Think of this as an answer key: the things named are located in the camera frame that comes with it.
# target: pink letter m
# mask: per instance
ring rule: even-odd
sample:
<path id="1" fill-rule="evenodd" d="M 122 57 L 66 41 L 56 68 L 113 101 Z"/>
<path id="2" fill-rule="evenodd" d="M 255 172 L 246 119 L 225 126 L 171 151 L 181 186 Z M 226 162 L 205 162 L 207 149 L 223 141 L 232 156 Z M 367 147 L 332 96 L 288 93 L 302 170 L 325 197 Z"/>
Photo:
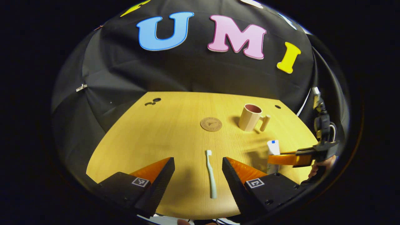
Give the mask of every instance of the pink letter m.
<path id="1" fill-rule="evenodd" d="M 208 49 L 214 52 L 226 52 L 229 47 L 225 44 L 225 37 L 235 53 L 238 53 L 248 42 L 248 47 L 243 53 L 251 58 L 264 59 L 262 41 L 267 31 L 254 24 L 250 24 L 243 32 L 240 31 L 232 18 L 227 16 L 212 15 L 210 19 L 215 22 L 214 41 L 208 44 Z"/>

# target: letter u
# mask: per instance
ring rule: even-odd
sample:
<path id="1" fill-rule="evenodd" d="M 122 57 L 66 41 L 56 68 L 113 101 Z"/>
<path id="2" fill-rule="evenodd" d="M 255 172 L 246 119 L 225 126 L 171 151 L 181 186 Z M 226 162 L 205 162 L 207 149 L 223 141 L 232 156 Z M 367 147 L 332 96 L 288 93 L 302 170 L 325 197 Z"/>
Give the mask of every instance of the letter u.
<path id="1" fill-rule="evenodd" d="M 175 48 L 182 44 L 188 35 L 189 18 L 194 16 L 193 12 L 177 12 L 170 15 L 174 19 L 174 34 L 167 39 L 158 39 L 156 36 L 157 23 L 162 20 L 161 16 L 149 18 L 139 22 L 139 44 L 149 51 L 162 51 Z"/>

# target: round coaster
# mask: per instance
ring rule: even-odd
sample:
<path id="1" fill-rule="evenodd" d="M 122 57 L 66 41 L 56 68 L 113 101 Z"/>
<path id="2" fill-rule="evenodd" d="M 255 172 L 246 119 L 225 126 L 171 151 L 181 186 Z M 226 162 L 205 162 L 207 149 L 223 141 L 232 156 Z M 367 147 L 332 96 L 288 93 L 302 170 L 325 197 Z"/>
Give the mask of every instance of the round coaster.
<path id="1" fill-rule="evenodd" d="M 222 122 L 214 117 L 206 117 L 200 121 L 200 126 L 206 131 L 219 131 L 222 127 Z"/>

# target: toothbrush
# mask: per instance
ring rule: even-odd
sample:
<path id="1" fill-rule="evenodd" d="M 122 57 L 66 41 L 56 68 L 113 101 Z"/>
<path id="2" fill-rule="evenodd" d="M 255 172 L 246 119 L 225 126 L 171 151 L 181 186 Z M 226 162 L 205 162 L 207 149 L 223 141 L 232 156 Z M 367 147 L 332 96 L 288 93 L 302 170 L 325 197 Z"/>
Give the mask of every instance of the toothbrush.
<path id="1" fill-rule="evenodd" d="M 211 198 L 216 199 L 217 198 L 217 187 L 215 185 L 215 180 L 214 180 L 214 173 L 212 172 L 212 167 L 210 164 L 210 160 L 208 159 L 208 156 L 211 155 L 212 152 L 211 150 L 206 151 L 207 155 L 207 168 L 208 168 L 208 174 L 210 175 L 210 185 L 211 185 Z"/>

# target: toothpaste tube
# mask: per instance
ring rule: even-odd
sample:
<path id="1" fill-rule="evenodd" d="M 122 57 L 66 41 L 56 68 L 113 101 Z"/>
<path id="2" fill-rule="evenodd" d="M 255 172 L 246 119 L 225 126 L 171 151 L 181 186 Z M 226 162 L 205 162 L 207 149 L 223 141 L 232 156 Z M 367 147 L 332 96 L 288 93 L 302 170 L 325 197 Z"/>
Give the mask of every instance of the toothpaste tube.
<path id="1" fill-rule="evenodd" d="M 268 155 L 280 155 L 279 141 L 272 140 L 267 142 L 268 145 Z M 279 165 L 277 164 L 267 164 L 267 174 L 277 173 L 279 170 Z"/>

